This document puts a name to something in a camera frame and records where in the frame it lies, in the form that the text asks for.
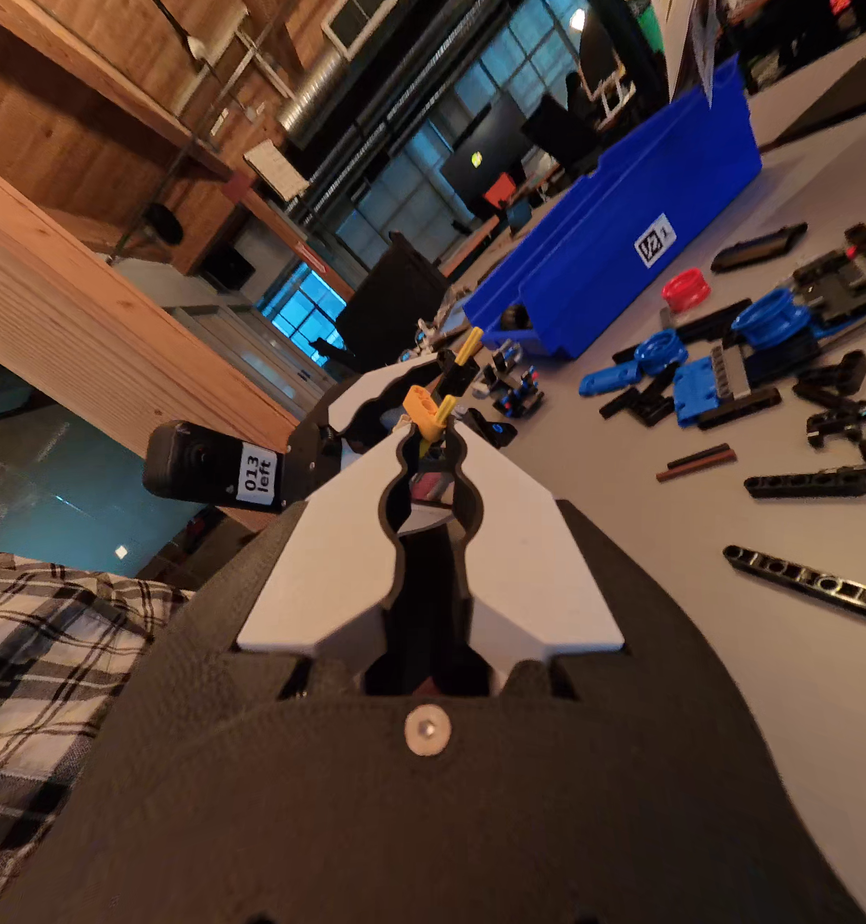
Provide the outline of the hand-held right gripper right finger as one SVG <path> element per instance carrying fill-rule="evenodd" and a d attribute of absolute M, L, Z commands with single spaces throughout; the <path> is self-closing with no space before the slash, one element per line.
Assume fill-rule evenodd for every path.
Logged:
<path fill-rule="evenodd" d="M 551 491 L 465 423 L 445 448 L 454 470 L 456 551 L 467 644 L 504 687 L 522 662 L 618 653 L 624 636 Z"/>

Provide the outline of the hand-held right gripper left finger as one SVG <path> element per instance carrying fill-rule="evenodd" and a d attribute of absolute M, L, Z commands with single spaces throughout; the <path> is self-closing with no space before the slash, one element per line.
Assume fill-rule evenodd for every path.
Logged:
<path fill-rule="evenodd" d="M 415 427 L 403 426 L 311 494 L 236 639 L 242 652 L 337 661 L 356 677 L 387 651 L 414 473 Z"/>

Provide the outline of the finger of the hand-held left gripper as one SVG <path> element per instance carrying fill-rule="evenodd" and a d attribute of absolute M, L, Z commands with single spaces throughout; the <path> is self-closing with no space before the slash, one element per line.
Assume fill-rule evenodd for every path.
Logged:
<path fill-rule="evenodd" d="M 437 357 L 415 357 L 384 366 L 352 379 L 327 410 L 327 423 L 336 433 L 346 434 L 363 411 L 379 408 L 379 414 L 402 405 L 414 386 L 425 387 L 442 372 Z"/>
<path fill-rule="evenodd" d="M 453 519 L 450 505 L 412 503 L 411 513 L 398 529 L 398 535 L 412 535 L 447 525 Z"/>

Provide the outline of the orange thin toy beam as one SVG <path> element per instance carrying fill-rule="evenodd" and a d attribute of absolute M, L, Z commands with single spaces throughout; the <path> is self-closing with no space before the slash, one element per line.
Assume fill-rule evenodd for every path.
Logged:
<path fill-rule="evenodd" d="M 449 411 L 443 412 L 425 387 L 413 385 L 405 395 L 402 406 L 411 422 L 427 440 L 437 439 L 446 428 Z"/>

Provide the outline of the black toy beam assembly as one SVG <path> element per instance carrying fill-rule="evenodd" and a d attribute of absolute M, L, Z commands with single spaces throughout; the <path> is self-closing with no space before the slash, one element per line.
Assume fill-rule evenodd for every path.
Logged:
<path fill-rule="evenodd" d="M 459 399 L 477 375 L 477 366 L 470 359 L 464 367 L 456 367 L 454 365 L 455 356 L 448 351 L 443 351 L 441 358 L 444 367 L 439 385 L 433 393 L 427 391 L 438 405 L 445 396 L 455 396 L 458 399 L 458 405 Z M 445 461 L 441 448 L 446 432 L 441 441 L 430 445 L 423 439 L 418 428 L 417 431 L 421 434 L 419 459 L 422 465 L 412 481 L 412 500 L 417 503 L 444 503 L 443 497 L 452 483 L 452 475 L 444 468 Z"/>

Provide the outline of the short black toy axle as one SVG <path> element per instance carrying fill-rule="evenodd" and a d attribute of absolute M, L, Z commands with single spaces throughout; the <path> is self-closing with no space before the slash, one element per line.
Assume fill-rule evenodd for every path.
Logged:
<path fill-rule="evenodd" d="M 699 452 L 696 452 L 690 456 L 682 456 L 680 458 L 674 459 L 668 463 L 667 469 L 674 470 L 677 468 L 682 468 L 694 462 L 701 461 L 701 460 L 710 458 L 712 456 L 718 456 L 720 454 L 726 453 L 729 450 L 730 450 L 730 446 L 728 444 L 715 445 L 715 446 L 706 448 L 704 450 L 701 450 Z"/>

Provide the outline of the person's left forearm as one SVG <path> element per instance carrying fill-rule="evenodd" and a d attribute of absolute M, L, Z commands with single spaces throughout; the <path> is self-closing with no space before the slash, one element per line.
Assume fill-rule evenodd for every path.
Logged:
<path fill-rule="evenodd" d="M 193 595 L 0 552 L 0 896 L 56 821 L 142 655 Z"/>

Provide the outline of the cluttered background desk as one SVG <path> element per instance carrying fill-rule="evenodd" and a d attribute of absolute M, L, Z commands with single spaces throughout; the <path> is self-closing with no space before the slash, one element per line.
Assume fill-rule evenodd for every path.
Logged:
<path fill-rule="evenodd" d="M 417 322 L 414 341 L 398 357 L 397 362 L 406 362 L 418 356 L 437 353 L 472 328 L 464 306 L 473 294 L 470 285 L 451 285 L 430 321 Z"/>

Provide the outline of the grey desk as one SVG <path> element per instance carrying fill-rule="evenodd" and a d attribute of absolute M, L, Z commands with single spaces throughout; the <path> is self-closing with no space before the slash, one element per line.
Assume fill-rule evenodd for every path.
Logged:
<path fill-rule="evenodd" d="M 762 172 L 672 270 L 708 270 L 721 248 L 782 225 L 805 222 L 809 231 L 784 260 L 713 278 L 714 309 L 761 297 L 866 223 L 866 114 L 779 143 L 865 58 L 866 35 L 751 99 Z M 866 497 L 761 502 L 742 485 L 852 464 L 858 449 L 840 436 L 821 450 L 808 445 L 806 421 L 818 407 L 792 392 L 793 380 L 778 385 L 778 406 L 711 432 L 671 418 L 647 429 L 627 413 L 604 420 L 606 399 L 579 396 L 579 382 L 657 331 L 660 301 L 659 289 L 641 294 L 577 360 L 534 361 L 544 404 L 519 423 L 508 455 L 575 503 L 704 632 L 806 826 L 866 911 L 866 620 L 739 573 L 722 554 L 738 545 L 866 585 Z M 737 461 L 658 483 L 670 461 L 719 444 Z"/>

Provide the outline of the black toy piece blue pin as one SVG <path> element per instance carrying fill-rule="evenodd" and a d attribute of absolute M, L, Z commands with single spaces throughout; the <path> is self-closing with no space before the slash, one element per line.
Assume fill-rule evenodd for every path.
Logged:
<path fill-rule="evenodd" d="M 518 436 L 518 430 L 512 424 L 489 421 L 480 410 L 473 407 L 465 411 L 462 423 L 498 451 L 505 449 Z"/>

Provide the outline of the black blue toy chassis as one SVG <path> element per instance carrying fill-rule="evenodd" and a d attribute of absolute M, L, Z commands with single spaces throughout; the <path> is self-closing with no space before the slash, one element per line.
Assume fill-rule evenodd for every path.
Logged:
<path fill-rule="evenodd" d="M 472 384 L 473 396 L 489 399 L 494 409 L 512 420 L 531 415 L 543 402 L 538 370 L 526 365 L 519 342 L 507 339 L 482 366 Z"/>

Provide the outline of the dark red toy axle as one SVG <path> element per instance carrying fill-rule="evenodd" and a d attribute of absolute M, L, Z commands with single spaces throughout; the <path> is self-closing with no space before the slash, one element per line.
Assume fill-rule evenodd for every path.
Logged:
<path fill-rule="evenodd" d="M 733 450 L 726 450 L 718 454 L 713 454 L 710 456 L 704 456 L 701 458 L 693 459 L 688 463 L 684 463 L 681 466 L 675 468 L 668 468 L 667 470 L 658 472 L 656 479 L 658 483 L 666 483 L 674 479 L 680 479 L 682 477 L 694 474 L 699 471 L 708 470 L 711 468 L 717 468 L 723 465 L 732 464 L 737 461 L 737 455 Z"/>

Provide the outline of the blue toy wheel rim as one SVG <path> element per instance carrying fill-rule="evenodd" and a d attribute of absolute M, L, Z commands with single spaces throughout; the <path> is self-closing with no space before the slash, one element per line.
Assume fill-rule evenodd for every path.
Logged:
<path fill-rule="evenodd" d="M 634 352 L 634 361 L 644 375 L 658 376 L 671 365 L 681 365 L 689 352 L 675 329 L 659 331 L 640 343 Z"/>
<path fill-rule="evenodd" d="M 730 329 L 753 350 L 760 351 L 785 343 L 811 323 L 808 306 L 798 303 L 795 294 L 781 286 L 740 313 Z"/>

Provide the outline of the large black screen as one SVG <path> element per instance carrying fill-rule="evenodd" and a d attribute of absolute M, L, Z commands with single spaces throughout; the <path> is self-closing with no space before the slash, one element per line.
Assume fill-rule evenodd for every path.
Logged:
<path fill-rule="evenodd" d="M 483 221 L 498 213 L 483 195 L 500 174 L 508 172 L 517 189 L 526 181 L 523 162 L 532 149 L 522 132 L 526 118 L 512 95 L 500 92 L 473 119 L 440 168 L 452 191 Z"/>

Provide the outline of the long black toy beam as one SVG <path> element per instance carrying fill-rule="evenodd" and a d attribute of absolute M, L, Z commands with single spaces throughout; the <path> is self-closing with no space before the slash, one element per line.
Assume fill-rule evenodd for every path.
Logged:
<path fill-rule="evenodd" d="M 737 545 L 722 554 L 736 571 L 866 619 L 865 584 Z"/>

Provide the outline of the tagged blue storage bin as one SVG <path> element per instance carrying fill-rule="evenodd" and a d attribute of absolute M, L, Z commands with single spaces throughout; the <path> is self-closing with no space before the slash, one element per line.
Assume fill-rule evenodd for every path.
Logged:
<path fill-rule="evenodd" d="M 577 359 L 762 170 L 737 57 L 605 151 L 464 305 L 482 344 Z"/>

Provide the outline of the red toy wheel rim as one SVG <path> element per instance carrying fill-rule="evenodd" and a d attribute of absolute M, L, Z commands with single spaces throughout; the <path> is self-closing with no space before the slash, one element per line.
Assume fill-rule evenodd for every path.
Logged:
<path fill-rule="evenodd" d="M 662 297 L 674 314 L 699 307 L 711 293 L 711 286 L 699 268 L 678 273 L 665 283 L 661 290 Z"/>

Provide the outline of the black rounded toy tile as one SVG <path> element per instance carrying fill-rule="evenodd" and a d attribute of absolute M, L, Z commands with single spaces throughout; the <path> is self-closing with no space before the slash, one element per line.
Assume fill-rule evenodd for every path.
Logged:
<path fill-rule="evenodd" d="M 712 260 L 710 270 L 716 274 L 738 271 L 789 255 L 807 235 L 809 225 L 785 225 L 768 234 L 739 241 L 723 248 Z"/>

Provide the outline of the silver ventilation duct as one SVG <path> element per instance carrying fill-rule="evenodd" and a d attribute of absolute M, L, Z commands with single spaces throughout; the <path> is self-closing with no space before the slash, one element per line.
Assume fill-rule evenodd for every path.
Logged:
<path fill-rule="evenodd" d="M 333 44 L 328 44 L 298 89 L 277 112 L 276 121 L 287 141 L 299 148 L 307 144 L 315 121 L 342 83 L 347 69 L 345 56 Z"/>

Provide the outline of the black toy frame assembly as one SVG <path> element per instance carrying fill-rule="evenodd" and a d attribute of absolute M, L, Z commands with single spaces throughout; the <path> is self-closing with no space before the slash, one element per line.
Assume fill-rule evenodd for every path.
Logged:
<path fill-rule="evenodd" d="M 866 225 L 849 227 L 844 247 L 798 268 L 792 277 L 797 304 L 808 308 L 816 337 L 827 337 L 866 317 Z"/>

